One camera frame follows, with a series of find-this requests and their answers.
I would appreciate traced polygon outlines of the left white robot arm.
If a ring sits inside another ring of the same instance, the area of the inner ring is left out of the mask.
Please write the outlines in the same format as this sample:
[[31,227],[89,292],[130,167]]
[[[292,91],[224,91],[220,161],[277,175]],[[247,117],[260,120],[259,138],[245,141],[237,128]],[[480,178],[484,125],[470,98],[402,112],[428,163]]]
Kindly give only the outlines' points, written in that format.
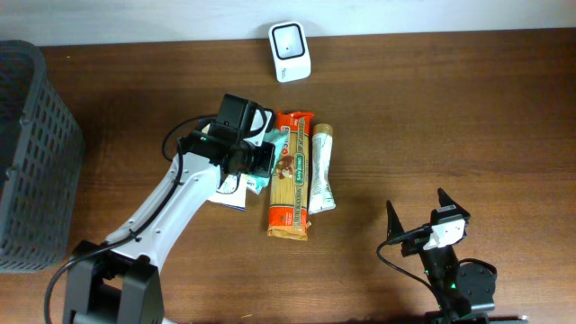
[[82,241],[58,270],[67,278],[64,322],[166,323],[160,273],[189,221],[229,176],[272,174],[273,110],[225,94],[217,114],[194,124],[137,211],[103,243]]

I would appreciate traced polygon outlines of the white tube with tan cap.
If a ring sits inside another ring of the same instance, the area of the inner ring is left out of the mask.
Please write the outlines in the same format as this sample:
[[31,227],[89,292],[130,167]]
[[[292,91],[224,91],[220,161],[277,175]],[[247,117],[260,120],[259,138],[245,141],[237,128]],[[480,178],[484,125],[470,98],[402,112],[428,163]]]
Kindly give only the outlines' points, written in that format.
[[312,136],[312,177],[309,214],[333,210],[336,203],[329,184],[329,165],[333,144],[333,128],[317,124]]

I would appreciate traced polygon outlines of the orange spaghetti packet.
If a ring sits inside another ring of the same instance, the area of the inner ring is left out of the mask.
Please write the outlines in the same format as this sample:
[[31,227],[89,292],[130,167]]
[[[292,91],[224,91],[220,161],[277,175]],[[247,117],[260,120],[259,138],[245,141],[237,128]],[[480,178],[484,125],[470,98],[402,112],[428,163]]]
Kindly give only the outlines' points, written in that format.
[[270,182],[267,235],[281,239],[308,239],[309,164],[312,112],[277,114],[283,136]]

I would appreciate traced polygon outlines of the cream snack bag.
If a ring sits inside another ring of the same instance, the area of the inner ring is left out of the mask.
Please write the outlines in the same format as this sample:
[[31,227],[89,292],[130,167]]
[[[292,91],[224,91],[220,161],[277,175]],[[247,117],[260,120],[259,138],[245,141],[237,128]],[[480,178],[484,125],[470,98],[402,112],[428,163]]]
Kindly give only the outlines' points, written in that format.
[[228,175],[209,201],[235,210],[246,209],[247,179],[245,175]]

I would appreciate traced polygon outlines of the teal wipes packet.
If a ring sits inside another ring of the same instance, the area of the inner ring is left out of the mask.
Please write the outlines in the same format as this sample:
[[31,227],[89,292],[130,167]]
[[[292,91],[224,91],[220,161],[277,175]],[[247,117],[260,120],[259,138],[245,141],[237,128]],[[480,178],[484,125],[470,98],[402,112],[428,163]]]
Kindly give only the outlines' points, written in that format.
[[264,142],[272,143],[277,147],[282,147],[290,136],[290,130],[272,129],[264,136]]

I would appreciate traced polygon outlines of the small teal tissue pack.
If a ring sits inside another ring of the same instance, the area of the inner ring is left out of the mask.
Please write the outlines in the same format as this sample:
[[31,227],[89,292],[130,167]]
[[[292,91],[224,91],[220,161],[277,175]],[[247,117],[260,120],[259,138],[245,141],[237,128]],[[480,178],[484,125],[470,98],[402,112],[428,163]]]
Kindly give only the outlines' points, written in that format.
[[260,194],[269,185],[269,177],[247,176],[247,189],[254,194]]

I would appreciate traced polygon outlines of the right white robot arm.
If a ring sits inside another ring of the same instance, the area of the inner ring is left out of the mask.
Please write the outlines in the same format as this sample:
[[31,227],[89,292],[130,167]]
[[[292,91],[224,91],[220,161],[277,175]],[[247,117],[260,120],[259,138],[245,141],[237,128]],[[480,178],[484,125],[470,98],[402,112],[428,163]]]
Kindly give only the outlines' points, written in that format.
[[[460,259],[454,245],[466,237],[471,214],[443,189],[437,190],[440,206],[431,211],[430,221],[406,231],[391,202],[386,203],[386,240],[376,255],[387,266],[424,284],[438,304],[437,311],[424,315],[426,323],[488,323],[495,309],[497,269],[476,258]],[[404,257],[418,255],[425,279],[388,261],[382,254],[387,246],[401,245]]]

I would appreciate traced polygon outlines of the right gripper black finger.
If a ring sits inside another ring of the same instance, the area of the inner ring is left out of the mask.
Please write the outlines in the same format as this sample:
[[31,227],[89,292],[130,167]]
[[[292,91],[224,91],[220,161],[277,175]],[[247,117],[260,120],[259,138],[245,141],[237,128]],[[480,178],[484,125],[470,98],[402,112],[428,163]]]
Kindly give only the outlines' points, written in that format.
[[386,211],[388,221],[386,241],[388,243],[397,242],[398,238],[404,235],[405,230],[401,225],[400,219],[391,201],[386,202]]
[[438,212],[447,212],[451,210],[457,210],[459,205],[446,193],[443,188],[437,189],[438,201],[440,207],[437,209]]

